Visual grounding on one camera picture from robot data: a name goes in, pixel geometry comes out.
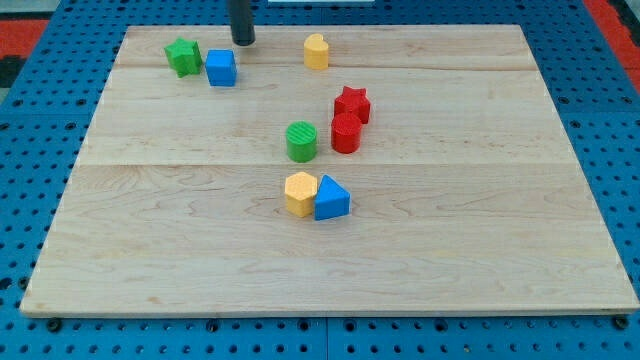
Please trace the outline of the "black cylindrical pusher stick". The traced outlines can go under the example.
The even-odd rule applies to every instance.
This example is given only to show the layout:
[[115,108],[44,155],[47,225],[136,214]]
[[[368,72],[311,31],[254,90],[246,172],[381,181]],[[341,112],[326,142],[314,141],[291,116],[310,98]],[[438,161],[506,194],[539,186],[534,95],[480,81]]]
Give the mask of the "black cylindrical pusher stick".
[[252,45],[255,31],[250,0],[228,0],[227,9],[233,43],[238,46]]

